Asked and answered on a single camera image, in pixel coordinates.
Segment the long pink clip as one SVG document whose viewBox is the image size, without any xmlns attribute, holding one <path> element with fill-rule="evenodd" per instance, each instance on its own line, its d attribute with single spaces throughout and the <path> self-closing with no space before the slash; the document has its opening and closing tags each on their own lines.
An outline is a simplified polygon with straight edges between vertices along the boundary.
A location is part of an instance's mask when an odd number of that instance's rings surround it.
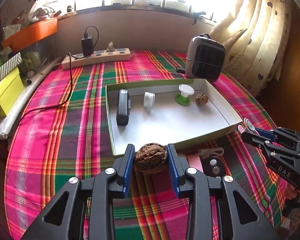
<svg viewBox="0 0 300 240">
<path fill-rule="evenodd" d="M 198 155 L 195 155 L 195 154 L 194 155 L 187 155 L 186 159 L 187 159 L 190 167 L 194 167 L 198 171 L 203 172 L 201 159 Z"/>
</svg>

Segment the short pink clip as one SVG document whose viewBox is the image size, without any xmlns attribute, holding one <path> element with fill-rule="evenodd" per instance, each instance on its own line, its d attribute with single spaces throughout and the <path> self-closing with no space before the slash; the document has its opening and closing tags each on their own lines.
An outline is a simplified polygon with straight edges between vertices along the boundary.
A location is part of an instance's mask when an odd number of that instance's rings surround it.
<svg viewBox="0 0 300 240">
<path fill-rule="evenodd" d="M 238 131 L 241 134 L 245 131 L 255 133 L 255 134 L 259 134 L 257 129 L 255 128 L 255 126 L 250 122 L 250 120 L 248 118 L 244 118 L 243 119 L 243 124 L 238 125 Z"/>
</svg>

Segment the black round button device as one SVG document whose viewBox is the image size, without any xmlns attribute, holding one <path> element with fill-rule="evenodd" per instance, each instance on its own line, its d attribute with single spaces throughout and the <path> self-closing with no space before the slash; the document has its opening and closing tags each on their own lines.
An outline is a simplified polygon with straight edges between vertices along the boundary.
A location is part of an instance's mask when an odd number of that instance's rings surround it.
<svg viewBox="0 0 300 240">
<path fill-rule="evenodd" d="M 223 178 L 226 175 L 226 169 L 221 158 L 212 156 L 201 160 L 203 172 L 207 176 L 214 178 Z"/>
</svg>

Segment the large brown walnut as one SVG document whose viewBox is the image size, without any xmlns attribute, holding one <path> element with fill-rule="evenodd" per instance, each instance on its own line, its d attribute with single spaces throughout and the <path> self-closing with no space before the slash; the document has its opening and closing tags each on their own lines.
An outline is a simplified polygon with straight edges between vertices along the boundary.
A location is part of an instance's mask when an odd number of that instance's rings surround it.
<svg viewBox="0 0 300 240">
<path fill-rule="evenodd" d="M 157 143 L 145 144 L 134 157 L 135 168 L 144 174 L 159 173 L 166 167 L 166 163 L 166 147 Z"/>
</svg>

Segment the small brown walnut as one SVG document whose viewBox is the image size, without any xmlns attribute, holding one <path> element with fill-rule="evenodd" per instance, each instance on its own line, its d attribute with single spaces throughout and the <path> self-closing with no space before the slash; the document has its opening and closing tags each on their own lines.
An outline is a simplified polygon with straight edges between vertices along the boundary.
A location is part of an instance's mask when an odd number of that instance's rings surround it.
<svg viewBox="0 0 300 240">
<path fill-rule="evenodd" d="M 198 106 L 206 105 L 208 103 L 208 101 L 209 101 L 209 98 L 204 93 L 198 94 L 195 98 L 195 102 Z"/>
</svg>

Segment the green white spool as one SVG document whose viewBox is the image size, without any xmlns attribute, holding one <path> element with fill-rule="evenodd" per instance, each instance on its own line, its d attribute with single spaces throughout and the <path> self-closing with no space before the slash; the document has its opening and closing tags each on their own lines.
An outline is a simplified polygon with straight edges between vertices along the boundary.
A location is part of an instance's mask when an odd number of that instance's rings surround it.
<svg viewBox="0 0 300 240">
<path fill-rule="evenodd" d="M 189 96 L 194 94 L 194 89 L 186 84 L 179 85 L 180 93 L 175 96 L 175 100 L 177 103 L 183 106 L 187 106 L 190 104 Z"/>
</svg>

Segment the small white jar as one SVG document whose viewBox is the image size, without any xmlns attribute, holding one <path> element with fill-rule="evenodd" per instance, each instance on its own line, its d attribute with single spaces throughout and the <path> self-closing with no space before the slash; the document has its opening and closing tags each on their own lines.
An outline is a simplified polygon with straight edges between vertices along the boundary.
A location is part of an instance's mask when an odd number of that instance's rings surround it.
<svg viewBox="0 0 300 240">
<path fill-rule="evenodd" d="M 143 98 L 143 106 L 146 108 L 152 108 L 155 103 L 155 94 L 151 92 L 145 92 Z"/>
</svg>

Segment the black rectangular device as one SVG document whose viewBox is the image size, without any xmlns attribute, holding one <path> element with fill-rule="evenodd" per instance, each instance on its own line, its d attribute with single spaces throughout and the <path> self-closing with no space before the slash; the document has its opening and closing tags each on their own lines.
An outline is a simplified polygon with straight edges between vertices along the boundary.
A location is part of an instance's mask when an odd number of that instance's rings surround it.
<svg viewBox="0 0 300 240">
<path fill-rule="evenodd" d="M 127 126 L 131 110 L 128 90 L 120 89 L 117 97 L 116 122 L 118 126 Z"/>
</svg>

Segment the green white cardboard tray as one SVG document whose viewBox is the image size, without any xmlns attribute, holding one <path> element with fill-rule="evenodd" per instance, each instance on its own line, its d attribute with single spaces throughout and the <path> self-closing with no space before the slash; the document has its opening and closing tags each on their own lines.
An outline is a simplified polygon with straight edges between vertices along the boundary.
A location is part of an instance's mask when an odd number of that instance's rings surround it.
<svg viewBox="0 0 300 240">
<path fill-rule="evenodd" d="M 190 104 L 180 105 L 175 96 L 179 85 L 194 89 Z M 116 122 L 117 97 L 120 89 L 128 90 L 131 110 L 127 126 Z M 152 108 L 143 106 L 145 92 L 155 94 Z M 195 98 L 204 93 L 209 101 L 198 106 Z M 106 109 L 111 149 L 114 156 L 123 155 L 126 146 L 136 150 L 155 142 L 174 144 L 178 150 L 190 148 L 232 133 L 242 118 L 211 83 L 204 79 L 152 80 L 118 83 L 106 86 Z"/>
</svg>

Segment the plaid pink green tablecloth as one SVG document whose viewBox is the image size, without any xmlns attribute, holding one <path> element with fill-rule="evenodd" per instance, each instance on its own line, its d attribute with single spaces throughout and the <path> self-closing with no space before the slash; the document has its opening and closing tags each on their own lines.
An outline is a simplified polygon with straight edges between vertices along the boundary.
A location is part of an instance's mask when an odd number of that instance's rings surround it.
<svg viewBox="0 0 300 240">
<path fill-rule="evenodd" d="M 94 177 L 112 165 L 106 115 L 106 85 L 183 79 L 175 67 L 185 54 L 133 51 L 130 61 L 95 64 L 73 70 L 71 99 L 62 107 L 27 114 L 15 132 L 7 159 L 5 210 L 13 239 L 20 239 L 65 182 Z M 242 117 L 256 127 L 276 125 L 262 106 L 230 75 L 212 84 Z M 70 93 L 68 70 L 56 67 L 40 84 L 25 112 L 62 102 Z M 245 146 L 237 131 L 199 148 L 222 147 L 226 174 L 258 205 L 275 229 L 284 220 L 285 181 L 265 166 L 260 150 Z M 171 189 L 168 170 L 133 174 L 130 193 L 114 202 L 116 239 L 185 239 L 188 200 Z"/>
</svg>

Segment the beige power strip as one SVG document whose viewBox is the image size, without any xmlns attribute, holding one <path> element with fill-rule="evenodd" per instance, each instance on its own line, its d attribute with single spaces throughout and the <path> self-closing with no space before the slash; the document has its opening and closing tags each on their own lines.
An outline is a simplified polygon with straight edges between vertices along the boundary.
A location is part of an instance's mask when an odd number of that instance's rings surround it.
<svg viewBox="0 0 300 240">
<path fill-rule="evenodd" d="M 94 51 L 91 55 L 86 57 L 84 57 L 82 53 L 75 54 L 71 57 L 65 57 L 62 61 L 62 68 L 64 70 L 70 68 L 70 59 L 72 68 L 75 68 L 106 62 L 129 61 L 131 56 L 131 52 L 128 48 L 115 49 L 112 52 L 108 52 L 106 50 Z"/>
</svg>

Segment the small beige plug figurine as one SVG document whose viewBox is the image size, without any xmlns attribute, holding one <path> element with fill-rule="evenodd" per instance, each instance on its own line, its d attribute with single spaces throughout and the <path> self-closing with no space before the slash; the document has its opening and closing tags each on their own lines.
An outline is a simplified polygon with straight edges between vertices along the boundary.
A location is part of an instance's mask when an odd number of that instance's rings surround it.
<svg viewBox="0 0 300 240">
<path fill-rule="evenodd" d="M 107 47 L 107 52 L 111 53 L 115 51 L 114 42 L 110 42 Z"/>
</svg>

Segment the striped green box lid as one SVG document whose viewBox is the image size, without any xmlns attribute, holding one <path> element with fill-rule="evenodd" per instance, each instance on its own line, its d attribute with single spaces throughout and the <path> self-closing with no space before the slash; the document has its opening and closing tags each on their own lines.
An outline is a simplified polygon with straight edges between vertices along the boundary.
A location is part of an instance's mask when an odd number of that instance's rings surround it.
<svg viewBox="0 0 300 240">
<path fill-rule="evenodd" d="M 22 62 L 21 53 L 17 53 L 0 67 L 0 82 Z"/>
</svg>

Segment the black charger adapter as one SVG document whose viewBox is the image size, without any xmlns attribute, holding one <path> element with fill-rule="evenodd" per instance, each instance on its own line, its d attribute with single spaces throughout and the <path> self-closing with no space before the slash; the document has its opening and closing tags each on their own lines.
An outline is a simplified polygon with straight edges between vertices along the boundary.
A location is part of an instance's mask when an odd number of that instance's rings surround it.
<svg viewBox="0 0 300 240">
<path fill-rule="evenodd" d="M 82 53 L 84 57 L 91 56 L 93 54 L 94 42 L 93 37 L 84 36 L 81 40 Z"/>
</svg>

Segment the orange tray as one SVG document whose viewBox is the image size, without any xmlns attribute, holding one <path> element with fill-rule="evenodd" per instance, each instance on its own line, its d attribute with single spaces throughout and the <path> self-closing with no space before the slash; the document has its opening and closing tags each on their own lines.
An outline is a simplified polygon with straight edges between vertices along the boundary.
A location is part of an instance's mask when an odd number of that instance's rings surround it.
<svg viewBox="0 0 300 240">
<path fill-rule="evenodd" d="M 5 39 L 2 48 L 10 47 L 13 52 L 20 51 L 28 46 L 57 33 L 57 18 L 31 24 L 19 32 Z"/>
</svg>

